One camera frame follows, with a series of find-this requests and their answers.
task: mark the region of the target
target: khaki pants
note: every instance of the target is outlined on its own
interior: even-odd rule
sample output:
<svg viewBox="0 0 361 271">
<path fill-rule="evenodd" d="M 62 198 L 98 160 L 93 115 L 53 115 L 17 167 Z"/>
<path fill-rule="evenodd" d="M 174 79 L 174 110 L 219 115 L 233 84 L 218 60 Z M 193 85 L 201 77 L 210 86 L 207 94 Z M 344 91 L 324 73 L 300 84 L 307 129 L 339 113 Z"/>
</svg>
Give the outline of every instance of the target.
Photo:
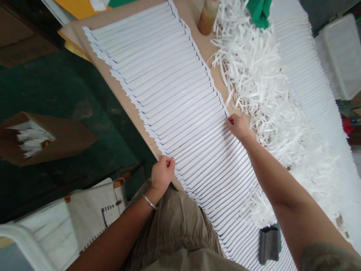
<svg viewBox="0 0 361 271">
<path fill-rule="evenodd" d="M 151 187 L 147 181 L 139 189 L 129 208 Z M 122 270 L 140 270 L 185 248 L 189 251 L 209 248 L 222 255 L 218 235 L 204 211 L 183 191 L 168 187 L 139 235 Z"/>
</svg>

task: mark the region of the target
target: green floor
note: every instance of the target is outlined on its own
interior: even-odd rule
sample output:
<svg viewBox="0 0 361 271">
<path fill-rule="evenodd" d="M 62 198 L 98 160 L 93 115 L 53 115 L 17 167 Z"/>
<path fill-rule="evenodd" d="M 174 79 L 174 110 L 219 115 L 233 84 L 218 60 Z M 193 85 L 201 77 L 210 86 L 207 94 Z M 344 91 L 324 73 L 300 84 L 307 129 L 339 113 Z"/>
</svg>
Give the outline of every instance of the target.
<svg viewBox="0 0 361 271">
<path fill-rule="evenodd" d="M 19 111 L 78 119 L 99 140 L 78 156 L 18 167 L 0 161 L 0 216 L 29 199 L 80 178 L 81 188 L 109 172 L 146 160 L 156 162 L 108 85 L 88 61 L 63 49 L 24 65 L 0 67 L 0 122 Z M 130 198 L 142 184 L 140 172 L 126 185 Z"/>
</svg>

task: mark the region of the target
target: hand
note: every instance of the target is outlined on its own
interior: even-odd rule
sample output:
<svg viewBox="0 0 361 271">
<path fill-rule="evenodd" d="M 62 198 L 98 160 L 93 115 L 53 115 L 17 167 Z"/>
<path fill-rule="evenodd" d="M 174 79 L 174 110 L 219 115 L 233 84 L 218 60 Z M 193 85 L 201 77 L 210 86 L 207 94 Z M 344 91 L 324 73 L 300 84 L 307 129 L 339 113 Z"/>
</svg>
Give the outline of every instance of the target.
<svg viewBox="0 0 361 271">
<path fill-rule="evenodd" d="M 232 114 L 226 120 L 226 123 L 232 134 L 237 137 L 239 141 L 242 141 L 244 137 L 251 135 L 248 121 L 244 116 L 240 117 L 237 114 Z"/>
<path fill-rule="evenodd" d="M 174 161 L 174 158 L 171 159 L 163 155 L 153 166 L 152 187 L 165 193 L 174 176 L 175 167 L 176 162 Z"/>
</svg>

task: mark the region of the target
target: bracelet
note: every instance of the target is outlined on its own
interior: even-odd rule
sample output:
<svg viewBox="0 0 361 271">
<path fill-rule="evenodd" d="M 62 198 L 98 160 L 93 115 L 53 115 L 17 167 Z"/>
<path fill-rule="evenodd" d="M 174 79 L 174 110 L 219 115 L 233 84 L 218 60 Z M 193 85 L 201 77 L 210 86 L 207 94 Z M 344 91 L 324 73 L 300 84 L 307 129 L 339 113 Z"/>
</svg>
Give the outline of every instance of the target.
<svg viewBox="0 0 361 271">
<path fill-rule="evenodd" d="M 154 206 L 154 204 L 147 198 L 146 195 L 142 194 L 142 196 L 149 203 L 149 205 L 153 207 L 154 210 L 158 210 L 158 207 Z"/>
</svg>

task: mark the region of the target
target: orange bottle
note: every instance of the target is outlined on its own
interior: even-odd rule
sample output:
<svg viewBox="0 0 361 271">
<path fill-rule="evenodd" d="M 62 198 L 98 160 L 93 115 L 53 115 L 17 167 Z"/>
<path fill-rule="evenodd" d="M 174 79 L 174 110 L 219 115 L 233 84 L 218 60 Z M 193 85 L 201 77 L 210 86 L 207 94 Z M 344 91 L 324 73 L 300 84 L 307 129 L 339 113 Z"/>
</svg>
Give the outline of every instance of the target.
<svg viewBox="0 0 361 271">
<path fill-rule="evenodd" d="M 198 22 L 198 30 L 203 35 L 209 35 L 212 32 L 215 18 L 217 16 L 220 0 L 204 0 L 202 13 Z"/>
</svg>

